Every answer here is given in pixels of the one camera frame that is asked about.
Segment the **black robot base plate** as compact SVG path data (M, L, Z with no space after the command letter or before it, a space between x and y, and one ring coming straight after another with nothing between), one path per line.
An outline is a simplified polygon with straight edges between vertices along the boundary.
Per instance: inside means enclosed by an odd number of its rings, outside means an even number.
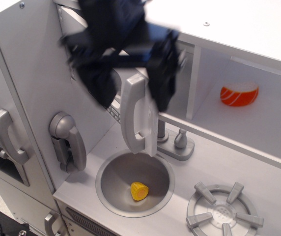
M20 224L0 211L0 236L34 236L29 224Z

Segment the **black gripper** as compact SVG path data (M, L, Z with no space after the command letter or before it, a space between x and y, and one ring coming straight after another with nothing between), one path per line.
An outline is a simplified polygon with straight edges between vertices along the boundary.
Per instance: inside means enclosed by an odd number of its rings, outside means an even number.
M108 108L118 93L113 68L143 67L157 109L166 111L175 94L177 72L186 63L185 52L176 45L178 36L176 30L140 20L117 45L114 40L94 42L88 29L63 36L60 44L70 52L68 63L81 83L103 108Z

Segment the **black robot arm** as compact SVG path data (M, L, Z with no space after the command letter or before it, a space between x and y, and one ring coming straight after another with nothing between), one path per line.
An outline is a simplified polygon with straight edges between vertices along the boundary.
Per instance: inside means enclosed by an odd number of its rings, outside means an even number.
M107 108L117 94L112 69L145 68L151 97L165 111L185 56L177 50L178 31L147 22L140 0L81 0L79 7L87 28L60 43L88 92Z

